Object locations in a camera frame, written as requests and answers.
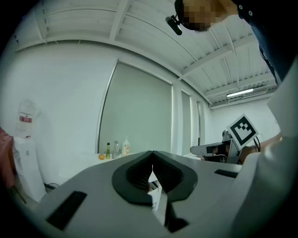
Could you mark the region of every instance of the white wall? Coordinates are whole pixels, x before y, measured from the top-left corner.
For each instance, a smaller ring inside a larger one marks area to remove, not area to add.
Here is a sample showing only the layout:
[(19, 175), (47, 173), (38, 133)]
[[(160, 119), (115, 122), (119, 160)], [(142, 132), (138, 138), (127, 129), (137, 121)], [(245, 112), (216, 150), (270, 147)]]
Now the white wall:
[(181, 154), (183, 119), (179, 91), (184, 88), (193, 102), (201, 101), (204, 107), (206, 104), (198, 93), (178, 82), (162, 66), (138, 54), (92, 42), (51, 43), (17, 53), (12, 43), (0, 62), (0, 126), (14, 136), (20, 101), (31, 99), (41, 107), (35, 140), (45, 183), (63, 182), (59, 169), (75, 154), (95, 152), (102, 102), (118, 60), (173, 84), (172, 152)]
[(230, 125), (243, 113), (251, 120), (252, 124), (259, 132), (260, 135), (258, 138), (260, 142), (276, 136), (280, 132), (280, 129), (272, 112), (267, 106), (267, 102), (268, 99), (210, 110), (211, 142), (216, 143), (222, 141), (223, 130), (225, 130), (228, 125)]

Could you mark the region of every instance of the red label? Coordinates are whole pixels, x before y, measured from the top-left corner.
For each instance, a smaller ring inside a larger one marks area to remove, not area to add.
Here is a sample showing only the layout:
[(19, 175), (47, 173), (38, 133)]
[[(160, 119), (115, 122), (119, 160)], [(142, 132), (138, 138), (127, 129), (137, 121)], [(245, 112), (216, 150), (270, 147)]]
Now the red label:
[(32, 123), (32, 118), (26, 118), (26, 117), (22, 117), (22, 116), (20, 116), (20, 121), (22, 121), (22, 122)]

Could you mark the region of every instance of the white ceiling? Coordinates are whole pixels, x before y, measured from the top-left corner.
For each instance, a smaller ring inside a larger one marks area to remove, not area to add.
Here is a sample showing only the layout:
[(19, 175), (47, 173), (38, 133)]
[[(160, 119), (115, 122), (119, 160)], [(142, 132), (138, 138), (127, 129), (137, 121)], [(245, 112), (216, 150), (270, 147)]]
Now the white ceiling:
[[(177, 36), (165, 21), (175, 14), (174, 1), (41, 1), (15, 31), (18, 50), (58, 40), (93, 40), (159, 63), (213, 107), (272, 95), (277, 85), (250, 25), (235, 15), (206, 33), (182, 27), (183, 34)], [(261, 87), (260, 93), (226, 97), (226, 93), (252, 87)]]

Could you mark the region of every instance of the plastic bottle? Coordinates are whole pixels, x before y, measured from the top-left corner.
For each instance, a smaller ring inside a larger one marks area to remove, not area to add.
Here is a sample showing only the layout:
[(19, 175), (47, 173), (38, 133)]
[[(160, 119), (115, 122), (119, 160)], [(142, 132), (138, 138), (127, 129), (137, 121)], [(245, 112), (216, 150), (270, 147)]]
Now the plastic bottle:
[(106, 158), (109, 159), (110, 158), (110, 143), (107, 143), (107, 154), (106, 154)]
[(129, 155), (129, 151), (130, 151), (130, 143), (128, 140), (128, 136), (125, 138), (125, 141), (122, 143), (122, 153), (123, 156)]

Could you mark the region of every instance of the person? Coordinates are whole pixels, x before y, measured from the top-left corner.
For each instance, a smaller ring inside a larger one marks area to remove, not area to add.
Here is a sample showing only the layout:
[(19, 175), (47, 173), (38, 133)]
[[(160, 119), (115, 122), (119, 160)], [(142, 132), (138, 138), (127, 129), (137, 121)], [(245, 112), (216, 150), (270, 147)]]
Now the person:
[[(296, 37), (291, 33), (296, 29), (295, 7), (291, 1), (270, 0), (176, 0), (175, 10), (180, 23), (190, 30), (207, 31), (212, 25), (231, 15), (238, 14), (244, 19), (258, 39), (261, 56), (272, 72), (279, 86), (297, 56)], [(261, 152), (265, 147), (281, 140), (279, 133), (261, 143)], [(242, 149), (239, 162), (256, 152), (254, 146)]]

